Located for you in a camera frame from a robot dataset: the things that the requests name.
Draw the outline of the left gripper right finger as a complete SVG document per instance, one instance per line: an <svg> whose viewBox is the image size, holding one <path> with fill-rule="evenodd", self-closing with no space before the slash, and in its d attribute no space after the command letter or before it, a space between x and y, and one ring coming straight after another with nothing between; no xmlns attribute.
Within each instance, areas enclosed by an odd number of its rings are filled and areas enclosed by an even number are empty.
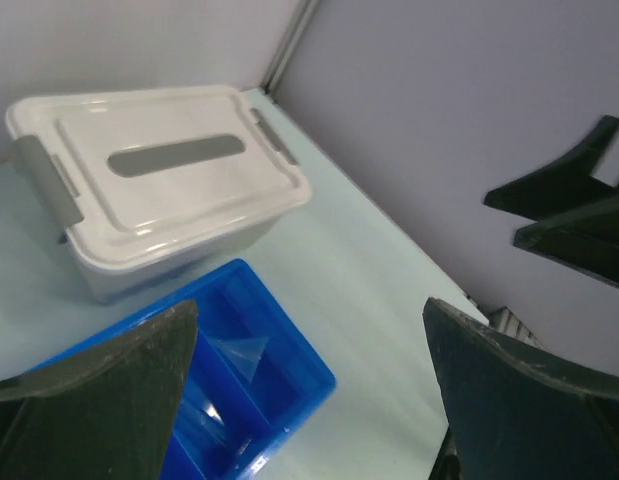
<svg viewBox="0 0 619 480"><path fill-rule="evenodd" d="M430 298L426 340L465 479L619 479L619 377Z"/></svg>

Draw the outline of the white plastic bin lid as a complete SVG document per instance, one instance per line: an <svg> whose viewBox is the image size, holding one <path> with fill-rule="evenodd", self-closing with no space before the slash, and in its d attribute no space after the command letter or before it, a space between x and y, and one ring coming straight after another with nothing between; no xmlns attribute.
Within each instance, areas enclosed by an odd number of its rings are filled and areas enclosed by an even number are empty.
<svg viewBox="0 0 619 480"><path fill-rule="evenodd" d="M81 220L69 238L122 262L306 204L311 187L262 113L226 86L24 98L10 135L36 138Z"/></svg>

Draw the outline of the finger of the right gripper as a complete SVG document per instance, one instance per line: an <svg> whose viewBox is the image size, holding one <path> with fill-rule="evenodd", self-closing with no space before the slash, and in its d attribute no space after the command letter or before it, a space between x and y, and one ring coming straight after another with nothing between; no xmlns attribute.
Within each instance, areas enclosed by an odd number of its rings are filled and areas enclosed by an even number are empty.
<svg viewBox="0 0 619 480"><path fill-rule="evenodd" d="M619 193L522 227L513 245L619 289Z"/></svg>
<svg viewBox="0 0 619 480"><path fill-rule="evenodd" d="M483 204L529 220L543 220L619 193L593 176L619 134L619 118L604 115L569 151L489 192Z"/></svg>

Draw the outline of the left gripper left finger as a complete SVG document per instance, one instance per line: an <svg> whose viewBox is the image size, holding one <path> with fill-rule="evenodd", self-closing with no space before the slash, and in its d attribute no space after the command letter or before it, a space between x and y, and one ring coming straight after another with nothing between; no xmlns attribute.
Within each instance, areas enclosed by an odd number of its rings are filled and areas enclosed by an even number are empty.
<svg viewBox="0 0 619 480"><path fill-rule="evenodd" d="M0 381L0 479L156 479L197 336L185 301Z"/></svg>

